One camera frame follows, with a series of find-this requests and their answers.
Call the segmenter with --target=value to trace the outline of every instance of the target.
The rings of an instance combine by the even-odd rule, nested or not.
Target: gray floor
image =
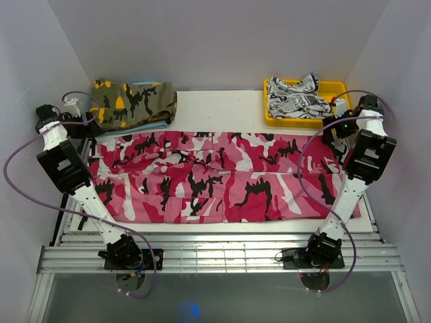
[[[114,280],[56,275],[44,322],[405,322],[390,273],[354,273],[339,290],[320,296],[271,286],[301,287],[296,273],[160,275],[149,299],[99,285],[114,286]]]

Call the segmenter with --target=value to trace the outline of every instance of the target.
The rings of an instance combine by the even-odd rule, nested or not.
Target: yellow tray
[[[265,122],[268,126],[271,127],[300,127],[300,128],[322,128],[323,123],[322,120],[319,119],[296,119],[296,118],[284,118],[284,119],[276,119],[273,118],[272,115],[268,111],[268,93],[267,93],[267,84],[269,79],[266,79],[263,82],[263,95],[265,101]],[[283,79],[289,85],[295,85],[300,80],[297,79]],[[343,82],[332,82],[332,81],[321,81],[319,87],[319,96],[322,98],[331,101],[333,97],[337,96],[340,93],[345,92],[345,86]],[[349,98],[347,94],[342,96],[343,99],[347,101],[347,108],[352,109],[350,107]]]

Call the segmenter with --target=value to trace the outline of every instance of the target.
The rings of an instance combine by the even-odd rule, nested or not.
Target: stack of folded clothes
[[[92,94],[101,105],[96,121],[105,134],[163,129],[175,118],[176,92],[170,82],[124,84],[99,79]],[[91,113],[97,109],[92,100]]]

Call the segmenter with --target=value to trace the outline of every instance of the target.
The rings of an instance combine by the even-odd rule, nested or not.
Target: yellow plastic bin
[[[295,85],[300,80],[297,79],[283,79],[289,85]],[[267,84],[269,79],[266,79],[263,82],[263,95],[265,101],[265,122],[268,126],[271,127],[299,127],[299,128],[322,128],[323,123],[320,119],[296,119],[296,118],[283,118],[276,119],[273,118],[272,115],[268,111],[268,93],[267,93]],[[337,96],[340,93],[345,92],[345,86],[343,82],[332,82],[332,81],[321,81],[319,87],[319,96],[328,100],[329,102],[333,97]],[[343,99],[347,101],[347,108],[352,109],[349,103],[349,98],[347,94],[342,96]]]

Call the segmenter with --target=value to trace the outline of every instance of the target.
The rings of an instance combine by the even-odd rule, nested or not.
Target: pink camouflage pants
[[[323,219],[296,176],[306,136],[156,131],[97,144],[88,160],[99,197],[120,222],[219,223]],[[342,175],[315,140],[301,165],[329,207]]]

